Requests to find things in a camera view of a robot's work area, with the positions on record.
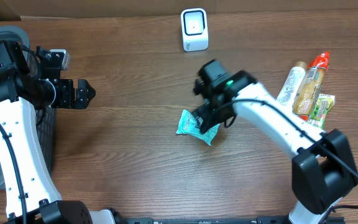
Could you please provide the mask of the orange spaghetti packet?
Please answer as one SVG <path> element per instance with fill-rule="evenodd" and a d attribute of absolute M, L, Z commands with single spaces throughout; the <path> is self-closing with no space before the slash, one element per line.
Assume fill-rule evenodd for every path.
<path fill-rule="evenodd" d="M 329 68 L 330 52 L 315 57 L 309 64 L 296 93 L 293 113 L 307 121 L 321 93 L 324 76 Z"/>

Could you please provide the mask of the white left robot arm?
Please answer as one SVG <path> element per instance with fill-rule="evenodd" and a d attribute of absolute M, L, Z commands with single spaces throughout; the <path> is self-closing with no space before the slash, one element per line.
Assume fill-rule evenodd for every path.
<path fill-rule="evenodd" d="M 0 40 L 0 164 L 9 223 L 120 223 L 111 208 L 91 211 L 79 200 L 64 200 L 52 182 L 40 147 L 38 110 L 83 110 L 95 97 L 84 80 L 62 79 L 70 56 L 64 49 L 30 49 Z"/>

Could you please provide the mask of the white tube with gold cap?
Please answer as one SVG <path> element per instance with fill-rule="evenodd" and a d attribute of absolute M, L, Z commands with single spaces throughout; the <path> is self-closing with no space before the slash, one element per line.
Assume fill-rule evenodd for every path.
<path fill-rule="evenodd" d="M 298 61 L 291 68 L 285 83 L 277 96 L 277 101 L 287 107 L 292 109 L 292 106 L 295 101 L 296 93 L 303 81 L 303 78 L 306 74 L 308 64 L 306 62 Z"/>

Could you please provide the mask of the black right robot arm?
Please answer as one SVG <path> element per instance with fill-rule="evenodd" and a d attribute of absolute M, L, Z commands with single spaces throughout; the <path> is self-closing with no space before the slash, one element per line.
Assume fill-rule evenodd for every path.
<path fill-rule="evenodd" d="M 324 223 L 335 204 L 358 185 L 347 137 L 325 132 L 293 114 L 249 73 L 229 73 L 217 60 L 198 71 L 193 89 L 204 104 L 193 115 L 201 133 L 242 118 L 258 127 L 291 160 L 291 188 L 297 198 L 287 223 Z"/>

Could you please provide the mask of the green tea packet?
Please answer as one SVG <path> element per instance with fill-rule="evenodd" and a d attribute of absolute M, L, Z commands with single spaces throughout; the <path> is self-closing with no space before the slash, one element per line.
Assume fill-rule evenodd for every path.
<path fill-rule="evenodd" d="M 334 95 L 320 93 L 307 123 L 320 129 L 324 129 L 327 114 L 333 108 L 335 102 L 336 97 Z"/>

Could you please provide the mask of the teal snack packet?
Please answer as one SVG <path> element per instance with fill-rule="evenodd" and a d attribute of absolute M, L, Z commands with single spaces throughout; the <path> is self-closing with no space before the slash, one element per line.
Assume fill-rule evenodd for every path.
<path fill-rule="evenodd" d="M 196 122 L 195 117 L 187 110 L 183 110 L 181 118 L 178 122 L 178 129 L 176 134 L 187 134 L 204 141 L 207 145 L 211 146 L 211 143 L 218 133 L 220 124 L 213 126 L 205 134 L 201 134 L 200 127 Z"/>

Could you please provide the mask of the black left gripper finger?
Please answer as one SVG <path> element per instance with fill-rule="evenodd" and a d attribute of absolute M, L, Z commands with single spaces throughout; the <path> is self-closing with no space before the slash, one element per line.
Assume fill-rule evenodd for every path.
<path fill-rule="evenodd" d="M 76 90 L 75 109 L 86 109 L 95 96 L 94 90 Z"/>
<path fill-rule="evenodd" d="M 85 79 L 78 80 L 76 93 L 96 93 L 96 90 Z"/>

